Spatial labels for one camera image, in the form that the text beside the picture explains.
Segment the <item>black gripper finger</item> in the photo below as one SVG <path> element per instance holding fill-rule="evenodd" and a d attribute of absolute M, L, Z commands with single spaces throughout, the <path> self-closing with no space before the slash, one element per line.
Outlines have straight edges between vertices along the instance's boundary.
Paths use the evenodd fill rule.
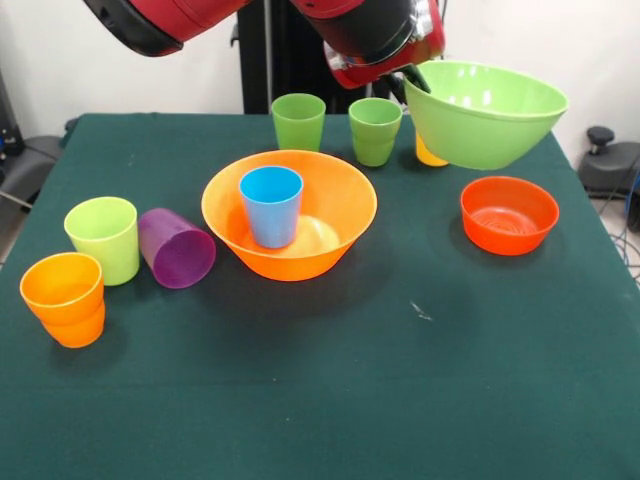
<path fill-rule="evenodd" d="M 401 73 L 390 73 L 384 76 L 384 81 L 400 105 L 406 105 L 406 92 L 404 85 L 404 75 Z"/>
<path fill-rule="evenodd" d="M 412 85 L 414 85 L 416 88 L 420 89 L 421 91 L 427 94 L 431 93 L 430 86 L 428 85 L 427 81 L 425 80 L 425 78 L 423 77 L 419 68 L 416 65 L 409 64 L 404 66 L 402 68 L 402 74 L 404 78 L 407 81 L 409 81 Z"/>

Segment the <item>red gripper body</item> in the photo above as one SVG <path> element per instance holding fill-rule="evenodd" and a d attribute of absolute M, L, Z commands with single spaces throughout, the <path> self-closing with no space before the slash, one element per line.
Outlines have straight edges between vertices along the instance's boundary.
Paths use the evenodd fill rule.
<path fill-rule="evenodd" d="M 337 82 L 355 89 L 440 56 L 437 1 L 324 1 L 324 56 Z"/>

